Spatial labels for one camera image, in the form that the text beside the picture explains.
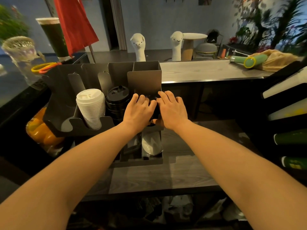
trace white stuffed animal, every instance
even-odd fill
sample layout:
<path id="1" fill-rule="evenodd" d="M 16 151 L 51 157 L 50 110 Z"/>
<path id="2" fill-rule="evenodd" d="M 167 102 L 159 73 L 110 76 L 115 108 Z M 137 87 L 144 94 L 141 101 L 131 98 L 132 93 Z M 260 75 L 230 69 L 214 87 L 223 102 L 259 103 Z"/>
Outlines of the white stuffed animal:
<path id="1" fill-rule="evenodd" d="M 181 44 L 183 40 L 183 33 L 175 31 L 171 35 L 171 44 L 173 49 L 172 61 L 181 61 Z"/>
<path id="2" fill-rule="evenodd" d="M 146 61 L 145 58 L 145 38 L 140 33 L 135 33 L 131 39 L 131 44 L 135 49 L 136 61 Z"/>

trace red flag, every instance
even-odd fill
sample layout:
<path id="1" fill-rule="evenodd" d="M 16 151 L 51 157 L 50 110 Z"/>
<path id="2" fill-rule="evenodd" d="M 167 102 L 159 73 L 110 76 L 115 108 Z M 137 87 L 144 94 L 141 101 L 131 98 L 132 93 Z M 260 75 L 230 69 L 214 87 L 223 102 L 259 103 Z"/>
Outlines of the red flag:
<path id="1" fill-rule="evenodd" d="M 54 4 L 70 56 L 99 41 L 81 0 L 54 0 Z"/>

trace plush face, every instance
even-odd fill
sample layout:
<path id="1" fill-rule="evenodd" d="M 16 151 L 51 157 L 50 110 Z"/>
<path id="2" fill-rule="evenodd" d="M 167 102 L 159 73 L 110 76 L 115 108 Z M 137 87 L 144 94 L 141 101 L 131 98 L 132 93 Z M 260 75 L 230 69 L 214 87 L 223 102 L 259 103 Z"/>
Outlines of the plush face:
<path id="1" fill-rule="evenodd" d="M 182 40 L 183 40 L 183 33 L 180 31 L 175 31 L 172 35 L 171 35 L 171 43 L 174 46 L 177 46 L 179 44 L 182 44 Z"/>
<path id="2" fill-rule="evenodd" d="M 145 49 L 145 38 L 142 34 L 135 33 L 130 41 L 135 50 Z"/>

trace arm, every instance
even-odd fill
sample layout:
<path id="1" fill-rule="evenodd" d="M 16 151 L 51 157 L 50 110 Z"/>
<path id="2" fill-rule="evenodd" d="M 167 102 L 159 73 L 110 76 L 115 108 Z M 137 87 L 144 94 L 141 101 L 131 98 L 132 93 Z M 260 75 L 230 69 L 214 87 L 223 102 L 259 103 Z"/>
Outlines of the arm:
<path id="1" fill-rule="evenodd" d="M 306 187 L 242 145 L 189 121 L 180 97 L 170 91 L 159 95 L 162 120 L 153 122 L 189 145 L 255 230 L 306 228 Z"/>
<path id="2" fill-rule="evenodd" d="M 0 205 L 0 228 L 66 229 L 75 206 L 122 147 L 148 125 L 156 104 L 134 94 L 122 123 L 67 151 L 8 197 Z"/>

